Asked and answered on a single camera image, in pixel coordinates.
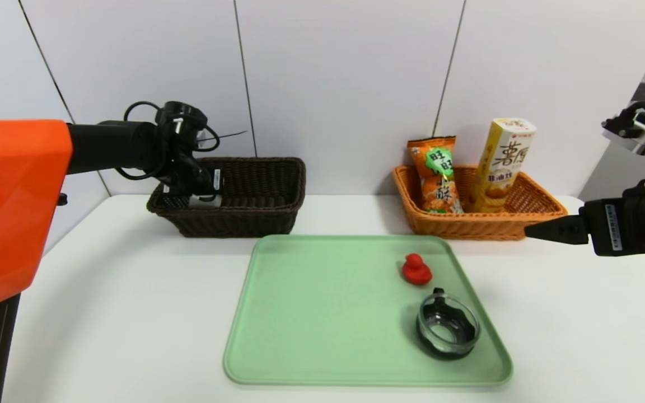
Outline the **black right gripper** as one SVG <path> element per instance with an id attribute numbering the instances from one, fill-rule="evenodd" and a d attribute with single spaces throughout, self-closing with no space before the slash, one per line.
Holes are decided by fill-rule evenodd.
<path id="1" fill-rule="evenodd" d="M 532 224 L 524 233 L 567 245 L 588 244 L 590 235 L 599 256 L 645 254 L 645 197 L 593 200 L 579 209 L 579 215 Z"/>

